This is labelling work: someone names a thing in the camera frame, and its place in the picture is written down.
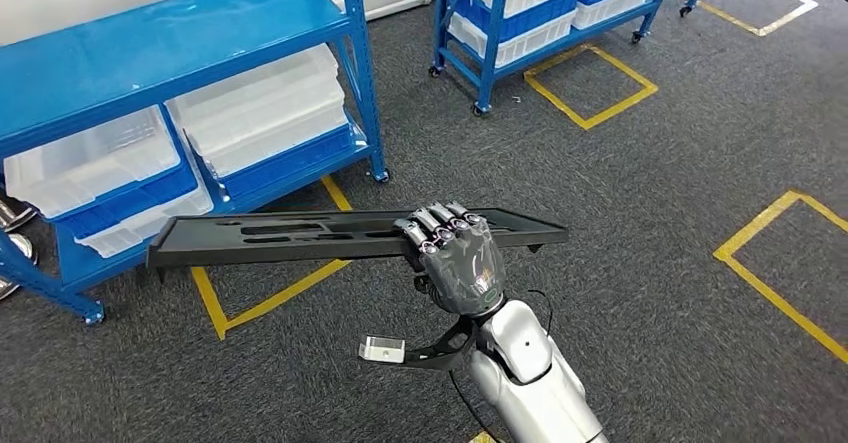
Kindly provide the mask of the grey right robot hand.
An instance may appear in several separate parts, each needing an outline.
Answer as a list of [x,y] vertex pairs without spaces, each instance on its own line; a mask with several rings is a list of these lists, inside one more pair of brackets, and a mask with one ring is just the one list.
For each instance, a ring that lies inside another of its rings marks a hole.
[[393,222],[410,244],[416,288],[444,311],[493,312],[504,297],[503,260],[486,218],[457,202],[421,206]]

